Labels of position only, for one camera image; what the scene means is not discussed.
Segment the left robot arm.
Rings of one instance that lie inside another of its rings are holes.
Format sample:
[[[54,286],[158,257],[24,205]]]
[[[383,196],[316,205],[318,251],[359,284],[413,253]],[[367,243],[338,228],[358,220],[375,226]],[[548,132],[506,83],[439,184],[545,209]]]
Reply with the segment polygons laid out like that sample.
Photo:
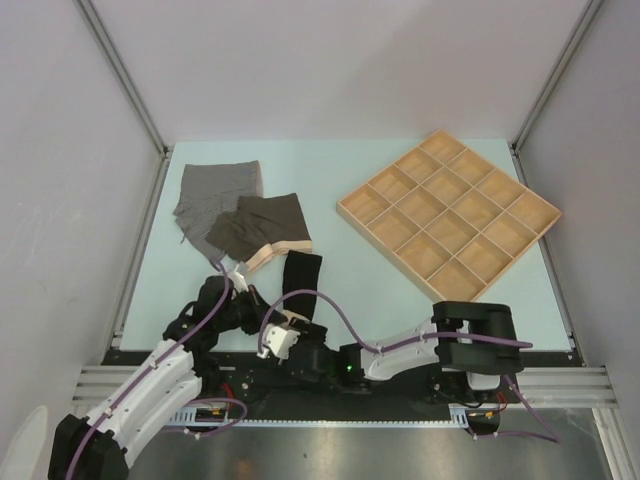
[[[127,478],[146,444],[179,409],[219,392],[220,371],[210,352],[220,335],[235,329],[258,333],[268,308],[254,286],[237,290],[223,276],[207,278],[128,380],[89,413],[69,414],[58,424],[48,478]]]

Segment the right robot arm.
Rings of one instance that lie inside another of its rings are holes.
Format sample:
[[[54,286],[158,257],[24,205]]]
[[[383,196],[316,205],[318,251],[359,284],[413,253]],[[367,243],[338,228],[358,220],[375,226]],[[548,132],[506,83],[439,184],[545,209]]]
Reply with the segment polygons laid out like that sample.
[[[511,309],[494,303],[439,302],[430,319],[405,333],[337,350],[325,344],[325,335],[296,329],[284,363],[300,380],[349,387],[433,367],[462,374],[462,391],[473,401],[486,400],[503,376],[521,372],[521,351],[533,347],[517,338]]]

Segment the black underwear beige waistband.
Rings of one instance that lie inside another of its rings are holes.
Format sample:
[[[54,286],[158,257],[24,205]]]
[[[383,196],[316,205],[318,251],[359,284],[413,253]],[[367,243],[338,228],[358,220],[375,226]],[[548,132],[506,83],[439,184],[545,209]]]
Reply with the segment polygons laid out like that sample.
[[[320,255],[289,251],[283,269],[282,294],[286,295],[296,290],[316,291],[322,261],[323,257]],[[293,296],[282,302],[282,308],[288,317],[312,321],[316,297],[311,294]]]

